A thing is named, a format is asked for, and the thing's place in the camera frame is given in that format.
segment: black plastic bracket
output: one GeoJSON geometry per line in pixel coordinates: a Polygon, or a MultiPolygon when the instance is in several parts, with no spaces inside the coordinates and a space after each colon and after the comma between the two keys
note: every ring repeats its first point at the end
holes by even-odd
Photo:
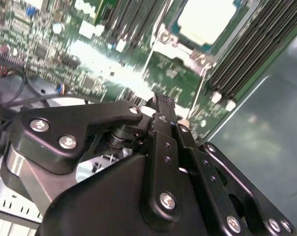
{"type": "Polygon", "coordinates": [[[174,109],[168,107],[157,96],[158,103],[152,117],[145,165],[141,212],[146,222],[155,230],[169,230],[182,214],[182,187],[179,180],[177,143],[171,137],[170,115],[174,109]]]}
{"type": "Polygon", "coordinates": [[[142,113],[129,102],[101,103],[23,111],[14,119],[9,142],[25,158],[53,174],[73,172],[86,148],[86,137],[117,125],[136,125],[142,113]],[[40,119],[49,124],[45,132],[36,132],[30,122],[40,119]],[[59,138],[70,136],[76,147],[64,149],[59,138]]]}
{"type": "Polygon", "coordinates": [[[209,235],[252,235],[237,215],[210,157],[197,149],[190,131],[185,126],[177,124],[174,130],[180,165],[190,173],[200,209],[206,212],[204,220],[209,235]],[[229,226],[229,219],[233,219],[235,228],[229,226]]]}
{"type": "Polygon", "coordinates": [[[238,207],[238,213],[242,214],[253,234],[289,236],[297,233],[287,217],[214,144],[206,142],[199,148],[211,157],[216,170],[224,178],[226,192],[241,205],[242,209],[238,207]]]}

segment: capacitor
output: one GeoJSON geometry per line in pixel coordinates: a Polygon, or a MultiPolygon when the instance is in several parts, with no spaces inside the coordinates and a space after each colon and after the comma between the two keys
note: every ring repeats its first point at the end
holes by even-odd
{"type": "Polygon", "coordinates": [[[55,23],[55,24],[52,26],[52,31],[53,31],[55,34],[61,34],[63,30],[64,30],[64,26],[63,26],[63,24],[55,23]]]}
{"type": "Polygon", "coordinates": [[[0,47],[0,53],[1,54],[4,54],[4,55],[7,55],[9,52],[10,52],[11,48],[8,44],[3,44],[1,47],[0,47]]]}

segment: metal screw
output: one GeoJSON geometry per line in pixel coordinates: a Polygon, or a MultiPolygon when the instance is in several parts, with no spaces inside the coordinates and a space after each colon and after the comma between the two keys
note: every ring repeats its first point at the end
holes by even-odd
{"type": "Polygon", "coordinates": [[[208,145],[208,149],[209,149],[211,152],[216,152],[216,151],[215,151],[215,148],[214,148],[212,145],[210,145],[210,144],[208,145]]]}
{"type": "Polygon", "coordinates": [[[76,147],[76,140],[70,136],[62,136],[59,138],[59,144],[64,149],[74,149],[76,147]]]}
{"type": "Polygon", "coordinates": [[[183,132],[185,132],[185,133],[188,133],[189,132],[189,130],[185,127],[185,126],[181,126],[181,130],[183,131],[183,132]]]}
{"type": "Polygon", "coordinates": [[[278,233],[281,232],[281,228],[280,228],[280,226],[278,225],[278,223],[275,220],[269,219],[268,222],[270,223],[272,229],[274,229],[278,233]]]}
{"type": "Polygon", "coordinates": [[[167,122],[167,118],[166,117],[164,117],[164,116],[159,116],[159,118],[161,119],[161,121],[163,121],[163,122],[167,122]]]}
{"type": "Polygon", "coordinates": [[[241,228],[239,222],[236,220],[233,216],[227,216],[226,221],[228,226],[231,228],[232,231],[234,231],[237,234],[240,234],[241,228]]]}
{"type": "Polygon", "coordinates": [[[134,108],[134,107],[130,107],[129,110],[130,110],[130,112],[132,112],[133,114],[138,114],[138,113],[139,113],[138,110],[137,110],[136,108],[134,108]]]}
{"type": "Polygon", "coordinates": [[[30,127],[37,132],[45,132],[49,129],[49,124],[41,119],[34,119],[30,122],[30,127]]]}
{"type": "Polygon", "coordinates": [[[290,227],[290,225],[288,223],[286,223],[284,220],[281,220],[281,224],[283,225],[283,227],[289,232],[292,232],[292,228],[290,227]]]}
{"type": "Polygon", "coordinates": [[[174,198],[170,194],[162,193],[159,196],[159,200],[160,200],[160,203],[163,205],[164,208],[166,208],[168,210],[175,209],[176,202],[175,202],[174,198]]]}

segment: cable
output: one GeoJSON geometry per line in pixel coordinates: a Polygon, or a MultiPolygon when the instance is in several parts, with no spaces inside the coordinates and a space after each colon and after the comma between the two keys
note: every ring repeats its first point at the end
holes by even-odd
{"type": "Polygon", "coordinates": [[[6,108],[11,108],[11,107],[17,107],[17,106],[22,106],[22,105],[27,105],[30,103],[34,103],[34,102],[40,102],[43,100],[49,100],[49,99],[54,99],[54,98],[61,98],[61,97],[73,97],[73,98],[79,98],[82,100],[87,100],[87,101],[91,101],[93,103],[99,103],[99,99],[96,98],[90,98],[88,96],[85,95],[75,95],[75,94],[48,94],[48,95],[43,95],[41,97],[34,97],[34,98],[29,98],[29,99],[24,99],[21,101],[16,101],[16,102],[6,102],[3,104],[4,107],[6,108]]]}

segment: small hole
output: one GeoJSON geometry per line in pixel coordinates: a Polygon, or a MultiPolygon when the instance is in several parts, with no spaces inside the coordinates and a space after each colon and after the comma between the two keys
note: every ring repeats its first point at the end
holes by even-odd
{"type": "Polygon", "coordinates": [[[165,157],[165,162],[166,162],[166,163],[171,163],[171,161],[172,161],[172,160],[170,159],[170,157],[168,157],[168,156],[165,157]]]}
{"type": "Polygon", "coordinates": [[[165,148],[166,149],[170,149],[170,144],[169,143],[165,143],[165,148]]]}

